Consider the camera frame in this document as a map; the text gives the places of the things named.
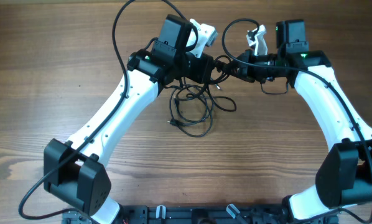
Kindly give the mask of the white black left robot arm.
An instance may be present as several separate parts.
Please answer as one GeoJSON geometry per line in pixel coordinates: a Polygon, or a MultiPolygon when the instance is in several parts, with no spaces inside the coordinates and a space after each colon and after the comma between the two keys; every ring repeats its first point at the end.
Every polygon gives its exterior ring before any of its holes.
{"type": "Polygon", "coordinates": [[[217,35],[213,26],[169,14],[152,49],[130,55],[120,83],[86,125],[45,147],[44,189],[95,223],[114,223],[121,206],[109,196],[106,166],[115,147],[165,86],[184,77],[210,81],[214,59],[203,50],[217,35]]]}

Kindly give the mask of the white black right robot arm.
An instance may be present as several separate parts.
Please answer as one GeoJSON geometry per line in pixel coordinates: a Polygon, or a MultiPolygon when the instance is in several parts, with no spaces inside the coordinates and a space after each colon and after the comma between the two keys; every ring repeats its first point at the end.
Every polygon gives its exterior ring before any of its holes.
{"type": "Polygon", "coordinates": [[[285,197],[277,210],[260,208],[260,214],[277,223],[332,223],[338,213],[370,203],[372,222],[372,128],[342,91],[325,53],[310,50],[302,19],[277,22],[275,54],[267,51],[265,33],[261,24],[248,31],[249,49],[232,57],[227,69],[250,83],[285,78],[313,112],[328,154],[313,186],[285,197]]]}

